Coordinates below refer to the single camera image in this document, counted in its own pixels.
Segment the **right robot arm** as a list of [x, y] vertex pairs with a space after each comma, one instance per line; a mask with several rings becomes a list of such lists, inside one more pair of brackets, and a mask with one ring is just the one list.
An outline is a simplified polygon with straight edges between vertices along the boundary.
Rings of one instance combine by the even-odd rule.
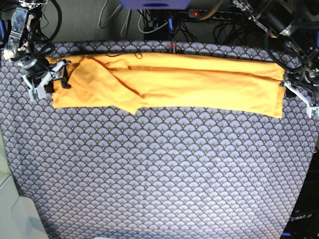
[[58, 15], [57, 26], [51, 37], [46, 37], [40, 26], [42, 7], [46, 0], [20, 0], [11, 18], [11, 30], [4, 45], [3, 56], [16, 62], [26, 71], [22, 75], [32, 99], [41, 99], [54, 93], [53, 82], [60, 81], [61, 87], [70, 89], [67, 66], [70, 61], [61, 60], [51, 64], [46, 57], [53, 53], [56, 37], [62, 25], [62, 10], [53, 0]]

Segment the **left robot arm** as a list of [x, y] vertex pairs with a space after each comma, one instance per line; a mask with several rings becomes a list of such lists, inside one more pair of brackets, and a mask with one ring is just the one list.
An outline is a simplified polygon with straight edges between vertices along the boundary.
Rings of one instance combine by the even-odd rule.
[[[286, 72], [289, 90], [297, 87], [306, 90], [312, 98], [311, 107], [319, 106], [319, 47], [306, 35], [306, 29], [318, 29], [313, 22], [298, 20], [294, 10], [283, 0], [234, 0], [232, 2], [256, 26], [265, 32], [264, 45], [270, 58]], [[284, 47], [301, 64], [291, 68], [270, 50], [270, 39], [283, 40]]]

